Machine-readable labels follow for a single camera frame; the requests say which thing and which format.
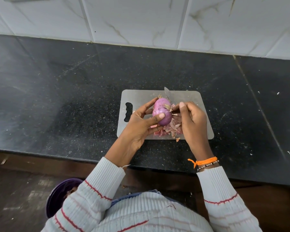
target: tiled wall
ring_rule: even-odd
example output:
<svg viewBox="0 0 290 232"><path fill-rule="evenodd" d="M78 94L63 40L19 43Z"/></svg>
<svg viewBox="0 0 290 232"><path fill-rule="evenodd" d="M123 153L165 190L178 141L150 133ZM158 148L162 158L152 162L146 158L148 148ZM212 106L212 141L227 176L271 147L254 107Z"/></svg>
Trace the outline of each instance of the tiled wall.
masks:
<svg viewBox="0 0 290 232"><path fill-rule="evenodd" d="M0 0L0 34L290 59L290 0Z"/></svg>

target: ribbed cuff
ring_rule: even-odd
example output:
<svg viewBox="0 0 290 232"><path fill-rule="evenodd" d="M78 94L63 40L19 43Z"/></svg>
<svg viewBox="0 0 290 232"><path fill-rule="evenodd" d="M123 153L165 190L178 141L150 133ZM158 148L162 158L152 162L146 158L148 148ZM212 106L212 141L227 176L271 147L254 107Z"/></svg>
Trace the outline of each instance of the ribbed cuff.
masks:
<svg viewBox="0 0 290 232"><path fill-rule="evenodd" d="M112 199L125 175L123 168L102 157L86 180L102 195Z"/></svg>
<svg viewBox="0 0 290 232"><path fill-rule="evenodd" d="M222 166L205 169L197 173L204 199L212 202L224 201L236 195L236 191L231 185Z"/></svg>

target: cutting board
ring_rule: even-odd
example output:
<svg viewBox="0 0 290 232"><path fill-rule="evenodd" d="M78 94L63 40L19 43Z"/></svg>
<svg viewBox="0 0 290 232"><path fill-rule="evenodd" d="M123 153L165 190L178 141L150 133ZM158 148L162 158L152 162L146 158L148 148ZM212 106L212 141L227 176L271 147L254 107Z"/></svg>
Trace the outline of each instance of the cutting board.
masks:
<svg viewBox="0 0 290 232"><path fill-rule="evenodd" d="M175 105L179 102L188 102L193 101L195 104L199 106L199 108L202 109L202 111L205 112L207 117L207 136L208 139L214 138L214 132L211 127L211 123L208 119L206 109L201 97L201 94L198 91L170 91L171 97L175 99L175 101L171 101ZM121 101L120 101L120 112L119 112L119 118L118 118L118 127L117 127L117 136L121 134L121 132L124 130L124 128L127 126L127 122L124 121L127 113L127 106L126 103L131 103L133 108L132 110L137 110L140 106L147 103L148 101L151 101L153 98L158 97L158 95L161 94L162 97L166 98L164 90L134 90L134 89L126 89L121 94ZM146 115L144 119L150 118L152 115ZM185 139L183 134L177 134L177 138L181 138L182 140ZM158 135L154 136L149 135L146 139L150 140L174 140L171 135L165 135L162 137L159 137Z"/></svg>

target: sleeve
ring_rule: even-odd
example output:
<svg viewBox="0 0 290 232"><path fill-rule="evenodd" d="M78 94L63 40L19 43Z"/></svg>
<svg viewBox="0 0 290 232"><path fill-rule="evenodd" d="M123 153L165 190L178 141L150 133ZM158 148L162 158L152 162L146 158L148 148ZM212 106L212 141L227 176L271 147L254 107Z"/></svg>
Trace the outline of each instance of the sleeve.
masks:
<svg viewBox="0 0 290 232"><path fill-rule="evenodd" d="M262 232L258 219L245 206L221 166L205 169L197 175L215 232Z"/></svg>
<svg viewBox="0 0 290 232"><path fill-rule="evenodd" d="M124 176L122 168L102 157L77 191L69 195L62 208L47 220L42 231L92 231L111 206Z"/></svg>

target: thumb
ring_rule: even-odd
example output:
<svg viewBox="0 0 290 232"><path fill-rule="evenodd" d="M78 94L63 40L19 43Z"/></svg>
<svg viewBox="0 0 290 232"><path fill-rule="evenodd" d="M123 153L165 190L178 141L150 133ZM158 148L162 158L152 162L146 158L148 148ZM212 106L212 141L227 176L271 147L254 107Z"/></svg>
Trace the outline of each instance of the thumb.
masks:
<svg viewBox="0 0 290 232"><path fill-rule="evenodd" d="M185 103L180 102L179 103L179 110L181 111L182 115L182 123L186 124L191 121L190 116L189 116L189 111Z"/></svg>
<svg viewBox="0 0 290 232"><path fill-rule="evenodd" d="M165 117L164 113L160 113L158 115L155 115L149 119L146 120L146 124L148 125L148 127L152 126L152 125L156 125L158 124L159 121L161 121L163 118Z"/></svg>

